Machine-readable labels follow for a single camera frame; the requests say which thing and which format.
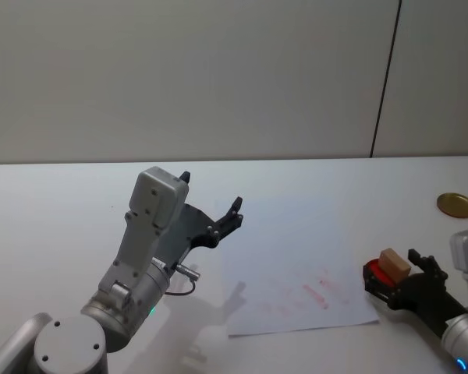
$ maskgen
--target wooden block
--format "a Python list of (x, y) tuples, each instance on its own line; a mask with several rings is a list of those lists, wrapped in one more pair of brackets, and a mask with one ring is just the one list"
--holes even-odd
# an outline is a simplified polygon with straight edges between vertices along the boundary
[(411, 266), (391, 248), (381, 251), (378, 266), (396, 283), (406, 278), (411, 271)]

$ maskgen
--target black bracket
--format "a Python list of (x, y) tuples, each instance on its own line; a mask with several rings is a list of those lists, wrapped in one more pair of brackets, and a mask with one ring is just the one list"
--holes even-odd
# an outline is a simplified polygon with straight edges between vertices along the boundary
[[(180, 178), (189, 183), (190, 173), (184, 172)], [(243, 216), (239, 210), (242, 204), (243, 199), (238, 197), (218, 221), (213, 221), (202, 210), (184, 204), (179, 219), (160, 237), (154, 257), (165, 264), (165, 271), (171, 276), (191, 249), (215, 248), (223, 238), (241, 227)]]

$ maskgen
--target red object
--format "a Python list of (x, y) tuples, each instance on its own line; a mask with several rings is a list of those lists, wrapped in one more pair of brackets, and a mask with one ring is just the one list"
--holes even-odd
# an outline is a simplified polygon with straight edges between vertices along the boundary
[(395, 287), (395, 282), (380, 269), (378, 265), (378, 259), (372, 259), (366, 266), (373, 272), (374, 276), (383, 284), (389, 287)]

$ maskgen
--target red marking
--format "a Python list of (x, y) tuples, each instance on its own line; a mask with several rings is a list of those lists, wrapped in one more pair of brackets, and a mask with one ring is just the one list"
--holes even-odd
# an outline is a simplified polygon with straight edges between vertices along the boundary
[(321, 277), (319, 275), (316, 276), (317, 280), (319, 281), (319, 284), (326, 288), (328, 291), (330, 291), (332, 294), (340, 294), (341, 290), (340, 287), (333, 282), (332, 280), (329, 280), (326, 277)]
[(305, 304), (304, 302), (294, 302), (293, 305), (297, 309), (307, 309), (307, 304)]
[(322, 308), (322, 309), (327, 309), (329, 307), (328, 303), (326, 302), (326, 299), (317, 291), (315, 291), (311, 286), (308, 284), (304, 284), (303, 289), (307, 291), (310, 296), (317, 302), (317, 304)]
[(291, 312), (284, 305), (278, 305), (277, 310), (278, 310), (278, 312), (280, 312), (282, 314), (283, 317), (291, 316)]
[(266, 314), (272, 314), (272, 305), (268, 302), (261, 302), (258, 304), (258, 308)]
[(272, 288), (277, 289), (278, 293), (285, 298), (289, 298), (293, 292), (293, 289), (290, 287), (285, 286), (283, 283), (281, 283), (279, 280), (270, 278), (269, 282), (271, 284)]

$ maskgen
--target white wall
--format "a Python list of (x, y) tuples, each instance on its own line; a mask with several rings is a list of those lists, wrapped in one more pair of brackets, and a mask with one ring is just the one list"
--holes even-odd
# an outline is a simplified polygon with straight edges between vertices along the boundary
[(0, 163), (367, 156), (397, 0), (0, 0)]
[(375, 156), (468, 154), (468, 0), (404, 0)]

